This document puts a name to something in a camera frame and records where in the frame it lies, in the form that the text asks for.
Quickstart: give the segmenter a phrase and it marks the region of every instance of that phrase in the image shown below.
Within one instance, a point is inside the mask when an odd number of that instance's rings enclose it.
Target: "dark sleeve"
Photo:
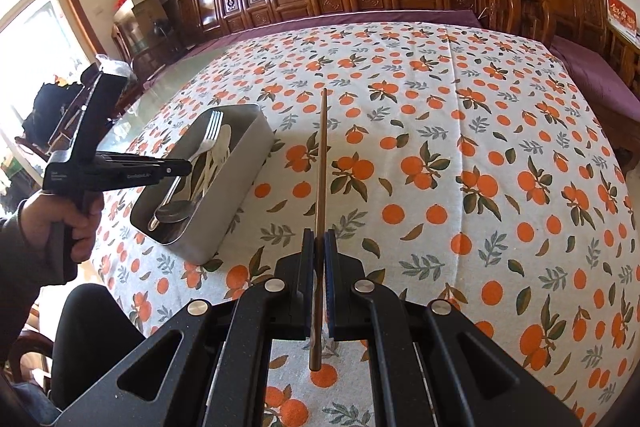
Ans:
[[[20,211],[0,219],[0,367],[24,327],[40,288],[62,284],[52,278],[43,251],[31,248],[22,236]]]

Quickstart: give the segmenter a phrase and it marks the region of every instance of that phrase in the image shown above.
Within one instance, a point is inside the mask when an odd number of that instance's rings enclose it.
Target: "human hand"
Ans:
[[[78,240],[71,250],[71,260],[82,263],[91,257],[103,208],[104,197],[101,193],[96,194],[89,214],[84,216],[70,200],[38,191],[20,211],[22,235],[31,247],[42,250],[49,240],[51,224],[63,221],[73,228],[72,237]]]

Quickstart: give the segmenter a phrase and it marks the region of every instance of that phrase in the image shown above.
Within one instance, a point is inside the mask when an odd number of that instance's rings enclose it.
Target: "silver fork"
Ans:
[[[202,143],[198,147],[198,150],[195,152],[195,154],[193,154],[189,158],[189,161],[192,165],[195,165],[197,163],[200,155],[209,152],[209,150],[216,144],[216,139],[218,138],[218,133],[220,132],[220,126],[222,126],[222,117],[223,117],[223,113],[220,111],[211,112],[211,117],[210,117],[209,123],[207,124],[207,130],[205,131],[205,134],[204,134],[204,139],[202,140]],[[178,185],[180,184],[180,180],[181,178],[176,177],[176,179],[174,180],[174,183],[171,185],[171,188],[169,188],[169,191],[165,195],[164,199],[156,207],[156,210],[158,210],[158,208],[160,208],[164,204],[167,204],[169,201],[171,201],[171,199],[175,195],[175,191],[177,190]],[[186,195],[186,199],[187,200],[190,199],[191,198],[191,174],[189,174],[185,179],[183,190],[185,192],[188,192],[188,194]],[[156,217],[156,212],[154,211],[154,215],[149,221],[148,229],[155,230],[158,227],[159,223],[160,222]]]

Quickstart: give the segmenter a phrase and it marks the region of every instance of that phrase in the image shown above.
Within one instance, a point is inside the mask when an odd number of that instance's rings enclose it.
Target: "person's arm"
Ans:
[[[42,286],[63,284],[49,269],[45,247],[51,223],[73,227],[71,258],[82,263],[91,256],[95,231],[104,207],[102,195],[83,216],[68,200],[37,192],[10,218],[0,220],[0,365],[24,327]]]

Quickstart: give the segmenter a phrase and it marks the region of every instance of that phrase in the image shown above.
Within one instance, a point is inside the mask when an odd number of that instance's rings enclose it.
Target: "chopstick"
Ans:
[[[322,90],[320,108],[320,145],[318,165],[318,193],[316,195],[316,247],[314,252],[314,286],[311,304],[311,333],[309,370],[322,367],[322,279],[324,277],[324,214],[326,211],[326,89]]]

